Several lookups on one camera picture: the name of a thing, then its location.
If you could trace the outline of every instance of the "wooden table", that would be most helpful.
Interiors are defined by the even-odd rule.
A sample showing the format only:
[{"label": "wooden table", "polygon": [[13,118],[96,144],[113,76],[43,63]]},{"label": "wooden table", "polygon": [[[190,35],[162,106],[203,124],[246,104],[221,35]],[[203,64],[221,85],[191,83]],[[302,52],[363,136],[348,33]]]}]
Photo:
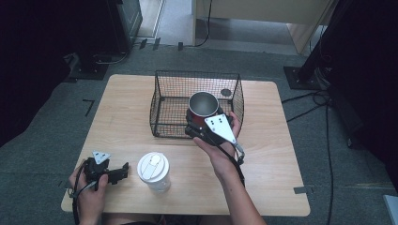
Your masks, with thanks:
[{"label": "wooden table", "polygon": [[[192,140],[155,138],[149,126],[152,76],[110,78],[76,167],[92,151],[110,153],[109,169],[128,162],[129,177],[107,187],[105,212],[180,215],[229,214],[222,187],[208,156]],[[282,103],[274,82],[242,81],[245,115],[239,143],[245,149],[241,169],[246,189],[263,216],[310,213]],[[162,152],[170,162],[171,187],[154,194],[137,174],[139,159]],[[66,193],[64,211],[71,211]]]}]

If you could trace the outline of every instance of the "black cable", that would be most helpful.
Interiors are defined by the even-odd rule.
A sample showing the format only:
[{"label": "black cable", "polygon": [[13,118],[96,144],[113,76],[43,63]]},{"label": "black cable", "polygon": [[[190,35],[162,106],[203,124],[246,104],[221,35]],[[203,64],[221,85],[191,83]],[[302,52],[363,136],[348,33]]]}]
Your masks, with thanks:
[{"label": "black cable", "polygon": [[73,210],[73,217],[74,217],[75,224],[80,224],[79,212],[77,211],[77,201],[78,201],[77,198],[79,197],[80,193],[88,186],[88,185],[86,185],[81,190],[79,190],[79,191],[77,190],[80,175],[82,174],[84,166],[85,166],[85,161],[82,163],[82,165],[79,168],[79,171],[76,174],[76,180],[75,180],[75,185],[73,187],[73,192],[69,195],[71,198],[73,198],[72,210]]},{"label": "black cable", "polygon": [[123,54],[123,57],[121,58],[121,59],[119,59],[119,60],[116,60],[116,61],[111,61],[111,62],[96,62],[96,64],[98,64],[98,65],[112,65],[112,64],[118,64],[118,63],[120,63],[121,61],[123,61],[125,58],[126,58],[126,56],[127,56],[127,53],[125,52],[124,54]]},{"label": "black cable", "polygon": [[[137,46],[137,45],[140,45],[141,46],[141,42],[135,42],[134,44],[133,44],[133,46]],[[145,44],[145,47],[146,46],[154,46],[155,45],[155,43],[149,43],[149,42],[147,42],[146,44]],[[159,49],[160,48],[175,48],[175,47],[177,47],[176,45],[171,45],[171,44],[159,44]],[[189,47],[195,47],[195,46],[189,46],[189,45],[187,45],[187,46],[184,46],[185,48],[189,48]]]},{"label": "black cable", "polygon": [[[310,112],[312,112],[312,111],[314,111],[314,110],[316,110],[316,109],[318,109],[318,108],[320,108],[322,106],[326,106],[329,103],[329,100],[326,99],[324,95],[320,95],[319,93],[321,93],[321,92],[323,92],[323,91],[311,92],[311,93],[308,93],[308,94],[305,94],[305,95],[302,95],[302,96],[292,97],[292,98],[283,100],[282,104],[284,104],[284,103],[286,103],[288,101],[291,101],[291,100],[297,100],[297,99],[300,99],[300,98],[305,98],[305,97],[308,97],[308,96],[312,96],[313,97],[313,102],[316,104],[316,106],[311,108],[309,111],[303,112],[301,114],[298,114],[298,115],[294,116],[291,119],[286,120],[286,123],[288,123],[288,122],[290,122],[292,120],[295,120],[297,118],[300,118],[301,116],[306,115],[306,114],[308,114],[308,113],[310,113]],[[319,103],[319,102],[317,102],[315,100],[315,97],[322,97],[325,100],[325,102]]]},{"label": "black cable", "polygon": [[242,182],[242,185],[245,187],[245,176],[243,175],[243,172],[242,172],[242,170],[240,169],[240,166],[239,166],[239,164],[237,163],[237,161],[235,160],[235,158],[232,157],[231,155],[229,155],[219,144],[216,144],[206,132],[204,132],[204,133],[205,133],[205,135],[207,136],[207,138],[208,138],[209,140],[211,140],[211,141],[213,142],[213,144],[214,144],[218,149],[220,149],[220,151],[222,151],[222,152],[229,158],[229,160],[232,162],[232,164],[234,164],[235,168],[237,169],[237,174],[239,175],[240,182]]},{"label": "black cable", "polygon": [[207,16],[207,36],[206,36],[206,39],[201,44],[195,45],[194,47],[200,47],[203,44],[205,44],[206,41],[208,40],[208,37],[210,36],[210,15],[211,15],[211,5],[212,5],[212,3],[213,3],[213,0],[210,0],[210,6],[208,7],[208,16]]},{"label": "black cable", "polygon": [[330,72],[331,72],[330,67],[317,67],[314,72],[316,78],[321,83],[323,83],[323,85],[325,86],[326,89],[328,89],[330,87],[330,82],[327,79]]},{"label": "black cable", "polygon": [[[328,162],[329,162],[329,172],[330,172],[330,196],[329,196],[329,211],[328,211],[328,221],[327,221],[327,225],[330,225],[330,221],[331,221],[331,213],[332,213],[332,209],[333,209],[333,199],[334,199],[334,175],[333,175],[333,167],[331,165],[331,156],[330,156],[330,140],[329,140],[329,105],[330,105],[330,98],[326,98],[327,95],[320,95],[319,93],[322,91],[318,91],[318,92],[314,92],[314,93],[309,93],[303,96],[298,96],[298,97],[292,97],[290,99],[284,100],[283,103],[290,101],[290,100],[295,100],[295,99],[300,99],[300,98],[304,98],[307,96],[313,96],[313,102],[316,104],[315,107],[313,107],[312,109],[310,109],[309,111],[302,113],[300,115],[297,115],[295,117],[293,117],[290,120],[287,120],[287,122],[292,121],[293,119],[297,119],[299,117],[301,117],[304,114],[307,114],[317,108],[320,108],[322,106],[326,106],[326,140],[327,140],[327,150],[328,150]],[[322,97],[324,99],[325,102],[317,102],[315,100],[315,97]]]},{"label": "black cable", "polygon": [[322,107],[322,106],[321,106],[321,105],[317,105],[317,106],[313,107],[312,109],[310,109],[310,110],[307,111],[307,112],[303,112],[303,113],[301,113],[301,114],[296,115],[296,116],[293,117],[293,118],[290,118],[290,119],[286,120],[286,123],[289,123],[289,122],[292,121],[292,120],[295,120],[295,119],[297,119],[297,118],[300,118],[301,116],[306,115],[306,114],[308,114],[308,113],[310,113],[310,112],[312,112],[312,111],[314,111],[314,110],[316,110],[316,109],[318,109],[318,108],[320,108],[320,107]]},{"label": "black cable", "polygon": [[334,199],[334,175],[333,175],[333,167],[331,166],[331,158],[330,158],[330,141],[329,141],[329,104],[326,105],[326,140],[327,140],[327,148],[328,148],[328,160],[329,160],[329,171],[330,171],[330,199],[329,199],[329,213],[328,213],[328,222],[330,224],[331,220],[331,211],[333,208],[333,199]]}]

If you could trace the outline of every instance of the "gray carpet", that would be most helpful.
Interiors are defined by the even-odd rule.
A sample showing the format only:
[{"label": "gray carpet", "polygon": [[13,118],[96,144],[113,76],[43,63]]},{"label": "gray carpet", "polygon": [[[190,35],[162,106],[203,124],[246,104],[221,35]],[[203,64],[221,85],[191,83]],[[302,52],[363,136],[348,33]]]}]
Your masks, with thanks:
[{"label": "gray carpet", "polygon": [[[291,90],[283,66],[300,67],[306,58],[260,52],[231,52],[150,45],[110,65],[103,81],[59,84],[26,132],[1,147],[0,224],[73,224],[61,210],[64,182],[72,172],[85,137],[112,74],[155,74],[158,69],[236,72],[243,80],[277,83],[281,99],[308,91]],[[93,108],[85,116],[89,102]],[[314,106],[310,97],[283,105],[287,119]],[[326,224],[330,174],[326,108],[288,123],[311,214],[307,217],[265,217],[268,224]],[[329,143],[334,177],[330,224],[391,224],[383,195],[397,195],[384,165],[366,150],[346,146],[338,114],[329,108]]]}]

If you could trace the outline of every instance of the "finger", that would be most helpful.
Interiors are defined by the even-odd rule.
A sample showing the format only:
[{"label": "finger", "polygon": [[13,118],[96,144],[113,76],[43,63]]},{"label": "finger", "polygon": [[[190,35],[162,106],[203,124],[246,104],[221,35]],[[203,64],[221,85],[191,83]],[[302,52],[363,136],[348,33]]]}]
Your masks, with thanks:
[{"label": "finger", "polygon": [[98,191],[100,194],[105,194],[105,189],[106,189],[106,186],[108,185],[108,179],[109,179],[108,174],[104,174],[99,178]]},{"label": "finger", "polygon": [[193,138],[193,142],[196,143],[198,147],[202,148],[202,150],[204,150],[209,155],[210,146],[208,145],[208,143],[197,137]]},{"label": "finger", "polygon": [[239,119],[237,118],[237,115],[233,112],[230,112],[229,115],[232,117],[232,132],[234,133],[234,136],[237,138],[240,132]]},{"label": "finger", "polygon": [[84,166],[83,166],[82,172],[80,173],[80,176],[79,176],[79,183],[77,184],[77,188],[81,189],[81,188],[84,188],[86,185],[87,185],[87,181],[85,180],[85,173],[84,173]]},{"label": "finger", "polygon": [[80,166],[78,166],[78,167],[73,171],[73,173],[69,176],[69,183],[70,183],[72,186],[74,186],[74,184],[75,184],[75,182],[76,182],[77,174],[78,174],[80,168],[83,166],[83,163],[84,163],[84,160],[83,160],[82,164],[80,164]]}]

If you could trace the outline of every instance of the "white paper cup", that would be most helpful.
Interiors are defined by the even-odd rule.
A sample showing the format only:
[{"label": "white paper cup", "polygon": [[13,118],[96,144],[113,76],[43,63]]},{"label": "white paper cup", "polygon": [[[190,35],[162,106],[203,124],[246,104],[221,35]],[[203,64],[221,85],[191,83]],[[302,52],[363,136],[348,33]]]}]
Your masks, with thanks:
[{"label": "white paper cup", "polygon": [[167,157],[158,152],[144,155],[137,166],[141,180],[156,192],[165,192],[169,189],[171,185],[169,171],[170,165]]}]

